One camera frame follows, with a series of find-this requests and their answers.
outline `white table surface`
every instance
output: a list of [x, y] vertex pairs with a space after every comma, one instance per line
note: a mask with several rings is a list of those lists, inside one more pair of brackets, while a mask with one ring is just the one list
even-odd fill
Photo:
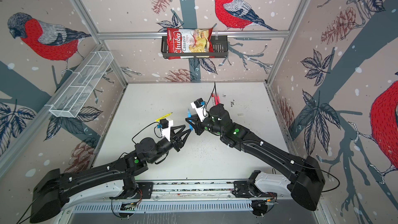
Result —
[[[287, 152], [262, 82], [217, 83], [216, 87], [220, 102], [233, 122]], [[174, 126], [187, 124], [188, 108], [191, 114], [195, 114], [190, 102], [198, 98], [207, 101], [212, 89], [212, 83], [129, 84], [94, 165], [110, 163], [122, 152], [133, 151], [131, 138], [169, 112], [173, 112], [168, 119], [174, 120]], [[134, 141], [138, 143], [145, 137], [159, 141], [160, 138], [154, 135], [154, 126], [142, 131]], [[165, 161], [159, 165], [148, 164], [148, 168], [135, 177], [136, 180], [244, 179], [254, 170], [271, 173], [272, 169], [260, 159], [228, 147], [219, 137], [206, 131], [201, 136], [192, 131], [180, 152], [172, 149]]]

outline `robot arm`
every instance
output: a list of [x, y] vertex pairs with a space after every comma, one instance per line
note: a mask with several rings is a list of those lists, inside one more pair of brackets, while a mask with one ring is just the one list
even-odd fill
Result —
[[170, 141], [163, 137], [155, 143], [152, 138], [144, 138], [135, 145], [135, 151], [111, 163], [82, 172], [61, 174], [60, 169], [49, 171], [33, 190], [30, 222], [48, 220], [61, 210], [101, 197], [139, 198], [137, 191], [140, 190], [140, 185], [135, 182], [134, 177], [148, 169], [147, 163], [156, 163], [172, 148], [180, 151], [191, 132], [190, 129], [183, 131], [185, 125], [171, 125]]
[[[192, 105], [199, 115], [195, 114], [186, 118], [197, 135], [201, 135], [206, 130], [220, 136], [221, 141], [229, 147], [260, 158], [286, 177], [286, 189], [297, 203], [308, 210], [316, 210], [325, 179], [322, 172], [318, 170], [320, 167], [314, 158], [304, 159], [282, 151], [259, 138], [248, 128], [233, 123], [223, 104], [213, 106], [207, 117], [202, 120], [200, 116], [202, 102], [202, 99], [198, 99]], [[269, 176], [259, 171], [253, 172], [248, 181], [249, 193], [259, 196], [264, 186], [267, 187], [267, 192], [272, 192], [269, 188], [272, 185]]]

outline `bird head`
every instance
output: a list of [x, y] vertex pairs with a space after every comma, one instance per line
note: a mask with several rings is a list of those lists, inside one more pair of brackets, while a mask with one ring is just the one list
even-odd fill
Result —
[[32, 17], [30, 15], [22, 12], [18, 12], [12, 15], [7, 22], [12, 37], [27, 38], [25, 31], [25, 23], [31, 19]]

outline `snow dot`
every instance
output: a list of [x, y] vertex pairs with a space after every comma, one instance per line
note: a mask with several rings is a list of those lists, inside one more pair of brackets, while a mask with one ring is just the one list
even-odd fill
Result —
[[26, 172], [25, 176], [26, 177], [33, 177], [33, 175], [36, 173], [36, 169], [31, 169], [28, 172]]

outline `red chip bag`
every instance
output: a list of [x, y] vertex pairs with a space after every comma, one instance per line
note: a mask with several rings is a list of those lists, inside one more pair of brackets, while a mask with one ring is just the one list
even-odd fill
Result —
[[[213, 52], [210, 38], [213, 28], [176, 29], [167, 28], [167, 45], [169, 53], [198, 53]], [[193, 58], [193, 56], [170, 56], [168, 59]]]

